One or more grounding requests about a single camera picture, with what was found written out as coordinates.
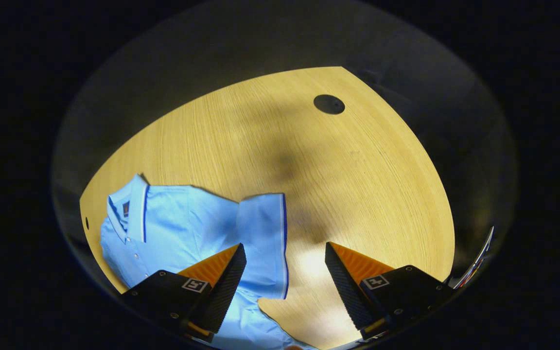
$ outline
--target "wood grain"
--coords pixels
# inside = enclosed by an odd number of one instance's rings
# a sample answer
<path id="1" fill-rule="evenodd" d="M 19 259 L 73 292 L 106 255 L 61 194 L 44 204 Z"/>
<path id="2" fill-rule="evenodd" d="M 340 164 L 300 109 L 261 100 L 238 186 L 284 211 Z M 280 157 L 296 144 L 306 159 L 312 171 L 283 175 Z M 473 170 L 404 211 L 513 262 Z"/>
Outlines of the wood grain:
<path id="1" fill-rule="evenodd" d="M 345 111 L 319 111 L 313 99 L 321 94 L 340 98 Z M 100 224 L 107 195 L 135 173 L 151 185 L 194 185 L 233 201 L 285 193 L 289 292 L 259 305 L 321 349 L 360 338 L 325 266 L 325 242 L 392 267 L 414 264 L 438 280 L 453 264 L 453 218 L 431 160 L 395 111 L 342 67 L 285 71 L 209 93 L 103 164 L 80 207 L 89 246 L 120 292 L 126 287 L 102 257 Z"/>

